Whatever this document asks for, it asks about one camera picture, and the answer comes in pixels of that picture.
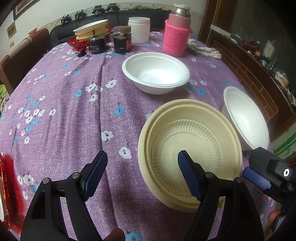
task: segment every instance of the finger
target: finger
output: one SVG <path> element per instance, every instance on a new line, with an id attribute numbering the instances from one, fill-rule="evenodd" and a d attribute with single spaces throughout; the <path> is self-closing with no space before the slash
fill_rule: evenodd
<path id="1" fill-rule="evenodd" d="M 115 228 L 104 241 L 125 241 L 126 237 L 120 228 Z"/>
<path id="2" fill-rule="evenodd" d="M 268 221 L 273 223 L 278 215 L 281 214 L 280 210 L 274 210 L 268 215 Z"/>

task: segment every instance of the metal screw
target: metal screw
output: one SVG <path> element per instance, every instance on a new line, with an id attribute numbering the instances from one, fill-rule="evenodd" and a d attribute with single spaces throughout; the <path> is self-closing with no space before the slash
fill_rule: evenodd
<path id="1" fill-rule="evenodd" d="M 242 182 L 243 182 L 243 179 L 241 179 L 240 177 L 237 177 L 235 180 L 236 180 L 238 183 L 242 183 Z"/>
<path id="2" fill-rule="evenodd" d="M 211 172 L 206 172 L 206 173 L 205 173 L 205 176 L 206 176 L 207 178 L 213 178 L 213 177 L 214 177 L 214 174 L 211 173 Z"/>
<path id="3" fill-rule="evenodd" d="M 50 181 L 50 179 L 49 179 L 48 177 L 42 180 L 42 182 L 43 182 L 44 184 L 47 184 L 49 181 Z"/>
<path id="4" fill-rule="evenodd" d="M 76 179 L 80 176 L 79 172 L 75 172 L 72 174 L 72 178 Z"/>

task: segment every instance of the picture frame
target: picture frame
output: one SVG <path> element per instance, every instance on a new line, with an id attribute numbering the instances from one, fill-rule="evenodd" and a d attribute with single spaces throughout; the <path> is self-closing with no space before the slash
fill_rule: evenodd
<path id="1" fill-rule="evenodd" d="M 20 17 L 25 11 L 32 7 L 39 0 L 21 0 L 20 3 L 13 9 L 13 20 Z"/>

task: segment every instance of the floral tablecloth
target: floral tablecloth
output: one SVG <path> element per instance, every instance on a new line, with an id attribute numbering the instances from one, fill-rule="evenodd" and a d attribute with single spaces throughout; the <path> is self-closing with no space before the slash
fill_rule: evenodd
<path id="1" fill-rule="evenodd" d="M 197 99 L 221 110 L 226 86 L 244 89 L 221 60 L 185 53 L 179 59 L 190 70 L 186 85 L 165 95 L 140 91 L 121 65 L 135 53 L 162 52 L 163 35 L 150 35 L 155 37 L 153 42 L 133 45 L 125 55 L 114 53 L 109 44 L 103 54 L 78 58 L 68 44 L 58 45 L 12 93 L 0 118 L 0 151 L 14 160 L 15 177 L 11 178 L 17 179 L 25 202 L 20 215 L 25 215 L 43 178 L 64 179 L 104 150 L 109 160 L 106 172 L 86 203 L 101 236 L 117 226 L 127 241 L 176 241 L 186 235 L 195 215 L 163 205 L 141 176 L 137 159 L 141 129 L 151 113 L 168 101 Z M 242 169 L 246 166 L 248 153 L 244 152 Z M 247 185 L 265 224 L 274 201 Z M 62 200 L 69 236 L 75 238 L 65 206 Z M 217 210 L 210 237 L 217 234 L 222 210 Z"/>

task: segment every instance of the black canister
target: black canister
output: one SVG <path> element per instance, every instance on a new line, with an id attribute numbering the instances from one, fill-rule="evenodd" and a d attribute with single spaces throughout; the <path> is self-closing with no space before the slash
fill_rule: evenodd
<path id="1" fill-rule="evenodd" d="M 89 37 L 89 45 L 92 54 L 100 54 L 107 50 L 105 36 L 94 35 Z"/>

